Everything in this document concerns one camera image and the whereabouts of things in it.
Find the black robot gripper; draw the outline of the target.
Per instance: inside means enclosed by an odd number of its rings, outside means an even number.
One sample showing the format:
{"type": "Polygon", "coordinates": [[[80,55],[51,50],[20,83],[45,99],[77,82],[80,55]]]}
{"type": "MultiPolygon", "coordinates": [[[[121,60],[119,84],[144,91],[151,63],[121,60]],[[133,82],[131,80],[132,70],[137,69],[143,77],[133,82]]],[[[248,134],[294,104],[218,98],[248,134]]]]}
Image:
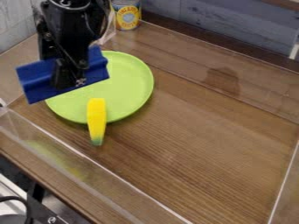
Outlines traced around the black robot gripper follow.
{"type": "Polygon", "coordinates": [[[89,44],[108,28],[108,0],[41,0],[35,8],[40,57],[57,58],[51,85],[56,90],[87,83],[89,44]]]}

